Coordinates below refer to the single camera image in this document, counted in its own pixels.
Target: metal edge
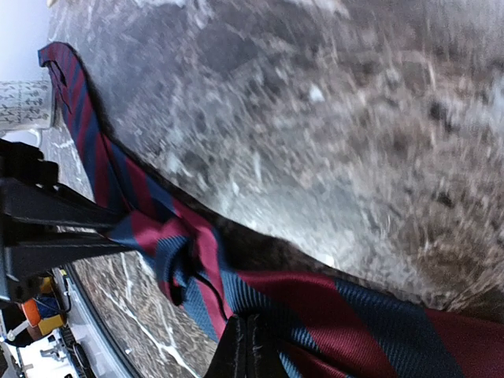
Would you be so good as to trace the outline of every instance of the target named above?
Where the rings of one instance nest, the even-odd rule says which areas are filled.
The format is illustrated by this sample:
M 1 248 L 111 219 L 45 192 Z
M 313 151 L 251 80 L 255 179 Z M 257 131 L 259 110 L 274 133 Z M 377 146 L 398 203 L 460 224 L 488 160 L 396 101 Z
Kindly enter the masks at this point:
M 70 280 L 72 280 L 74 285 L 77 287 L 77 289 L 83 299 L 84 304 L 86 305 L 87 309 L 91 313 L 94 325 L 105 336 L 104 339 L 109 344 L 110 349 L 115 353 L 115 355 L 119 359 L 120 363 L 130 373 L 131 377 L 143 378 L 143 376 L 138 372 L 136 367 L 129 361 L 128 357 L 123 352 L 119 343 L 116 341 L 116 338 L 113 336 L 112 332 L 110 332 L 110 330 L 106 326 L 105 322 L 100 317 L 98 311 L 96 310 L 95 305 L 92 303 L 89 296 L 87 295 L 86 289 L 82 285 L 82 282 L 80 281 L 79 275 L 77 274 L 76 270 L 73 268 L 73 265 L 67 264 L 67 265 L 64 265 L 63 268 L 65 269 L 65 271 L 69 275 Z

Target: marble surface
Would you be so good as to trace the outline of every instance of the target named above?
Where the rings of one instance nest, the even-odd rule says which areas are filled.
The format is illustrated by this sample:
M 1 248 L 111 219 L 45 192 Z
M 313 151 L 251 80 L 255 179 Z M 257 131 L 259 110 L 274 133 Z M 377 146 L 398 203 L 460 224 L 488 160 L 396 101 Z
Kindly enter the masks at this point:
M 110 134 L 219 227 L 237 266 L 340 269 L 502 321 L 503 15 L 500 1 L 61 0 L 50 40 L 79 53 Z M 62 128 L 46 145 L 83 181 Z M 205 370 L 214 345 L 136 255 L 80 267 L 146 376 Z

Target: necktie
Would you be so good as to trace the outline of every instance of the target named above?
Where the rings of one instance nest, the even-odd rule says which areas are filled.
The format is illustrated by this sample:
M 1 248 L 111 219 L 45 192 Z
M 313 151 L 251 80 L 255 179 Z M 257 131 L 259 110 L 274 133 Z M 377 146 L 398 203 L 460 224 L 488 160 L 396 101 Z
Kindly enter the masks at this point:
M 124 214 L 106 234 L 138 250 L 160 290 L 218 341 L 232 314 L 260 314 L 290 377 L 504 376 L 504 326 L 424 309 L 307 272 L 233 269 L 219 234 L 104 134 L 72 48 L 39 51 L 95 201 Z

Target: orange object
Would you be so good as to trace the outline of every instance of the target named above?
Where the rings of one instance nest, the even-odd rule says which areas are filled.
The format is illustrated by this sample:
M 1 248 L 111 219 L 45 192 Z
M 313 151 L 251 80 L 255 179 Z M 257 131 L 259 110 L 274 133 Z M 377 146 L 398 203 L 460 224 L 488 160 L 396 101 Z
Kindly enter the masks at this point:
M 21 305 L 24 315 L 32 327 L 39 325 L 42 318 L 40 317 L 37 303 L 34 299 L 30 299 Z

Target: yellow object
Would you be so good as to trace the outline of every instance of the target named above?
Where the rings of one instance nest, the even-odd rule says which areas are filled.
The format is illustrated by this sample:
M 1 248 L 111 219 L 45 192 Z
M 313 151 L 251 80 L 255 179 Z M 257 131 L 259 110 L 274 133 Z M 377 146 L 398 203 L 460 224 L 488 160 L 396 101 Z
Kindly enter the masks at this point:
M 40 285 L 40 292 L 42 294 L 50 294 L 53 292 L 53 279 L 51 277 L 45 277 Z
M 43 319 L 39 322 L 39 329 L 42 335 L 49 335 L 56 328 L 63 327 L 65 325 L 65 320 L 62 315 L 55 315 L 47 319 Z

